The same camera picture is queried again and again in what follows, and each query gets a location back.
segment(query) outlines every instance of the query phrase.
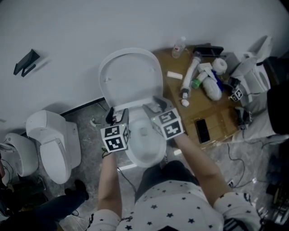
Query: white bottle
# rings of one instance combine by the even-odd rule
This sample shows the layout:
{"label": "white bottle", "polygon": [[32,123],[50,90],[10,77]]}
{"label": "white bottle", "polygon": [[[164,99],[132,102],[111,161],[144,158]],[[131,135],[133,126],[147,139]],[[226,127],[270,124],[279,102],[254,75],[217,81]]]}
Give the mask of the white bottle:
{"label": "white bottle", "polygon": [[172,49],[172,57],[174,57],[175,59],[179,58],[184,51],[186,47],[185,40],[185,37],[181,37],[176,41],[175,46]]}

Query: black device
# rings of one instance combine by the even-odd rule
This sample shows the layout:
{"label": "black device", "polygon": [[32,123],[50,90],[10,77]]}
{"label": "black device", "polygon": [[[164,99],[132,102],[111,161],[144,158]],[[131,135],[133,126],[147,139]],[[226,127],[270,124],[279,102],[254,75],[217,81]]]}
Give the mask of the black device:
{"label": "black device", "polygon": [[205,142],[209,141],[210,135],[209,135],[206,121],[204,119],[197,120],[195,122],[195,125],[197,128],[200,143],[205,143]]}
{"label": "black device", "polygon": [[21,76],[25,77],[25,75],[27,75],[30,71],[32,71],[36,67],[36,64],[33,63],[39,58],[40,55],[37,54],[33,49],[31,49],[31,51],[22,60],[20,60],[19,63],[15,65],[13,74],[17,75],[22,70]]}
{"label": "black device", "polygon": [[194,53],[197,51],[203,57],[219,57],[224,50],[221,46],[203,46],[197,45],[194,48]]}

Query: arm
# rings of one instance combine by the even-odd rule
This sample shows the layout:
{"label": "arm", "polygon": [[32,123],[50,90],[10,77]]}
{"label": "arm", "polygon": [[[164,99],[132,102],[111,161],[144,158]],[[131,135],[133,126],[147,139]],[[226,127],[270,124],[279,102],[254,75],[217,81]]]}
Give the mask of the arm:
{"label": "arm", "polygon": [[211,206],[221,195],[232,192],[218,166],[186,134],[175,137],[175,141]]}
{"label": "arm", "polygon": [[117,162],[114,153],[103,159],[98,187],[98,210],[101,209],[109,209],[121,217],[121,189],[119,186]]}
{"label": "arm", "polygon": [[5,176],[5,171],[4,171],[4,167],[3,167],[1,160],[0,160],[0,176],[1,178]]}

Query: phone screen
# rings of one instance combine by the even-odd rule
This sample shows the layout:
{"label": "phone screen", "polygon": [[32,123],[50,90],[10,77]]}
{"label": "phone screen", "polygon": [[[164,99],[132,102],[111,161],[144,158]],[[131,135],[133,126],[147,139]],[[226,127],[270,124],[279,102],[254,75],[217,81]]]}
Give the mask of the phone screen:
{"label": "phone screen", "polygon": [[199,136],[200,143],[205,143],[210,140],[209,131],[207,129],[207,124],[204,119],[195,122],[196,128]]}

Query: white toilet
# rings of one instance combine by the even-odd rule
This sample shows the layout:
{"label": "white toilet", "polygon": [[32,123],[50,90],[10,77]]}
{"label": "white toilet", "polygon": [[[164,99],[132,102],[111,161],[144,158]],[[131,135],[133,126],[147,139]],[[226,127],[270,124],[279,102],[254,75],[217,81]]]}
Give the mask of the white toilet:
{"label": "white toilet", "polygon": [[129,109],[130,139],[126,154],[140,167],[151,167],[163,159],[166,140],[153,129],[143,104],[163,95],[163,76],[158,59],[149,51],[127,48],[110,54],[99,67],[99,84],[115,115]]}
{"label": "white toilet", "polygon": [[40,155],[45,171],[57,184],[65,183],[71,170],[81,162],[76,123],[59,114],[42,110],[26,121],[26,133],[41,143]]}
{"label": "white toilet", "polygon": [[8,133],[4,142],[0,143],[0,151],[3,159],[6,154],[12,157],[16,171],[19,176],[24,177],[34,173],[38,168],[38,156],[35,144],[26,137],[16,133]]}

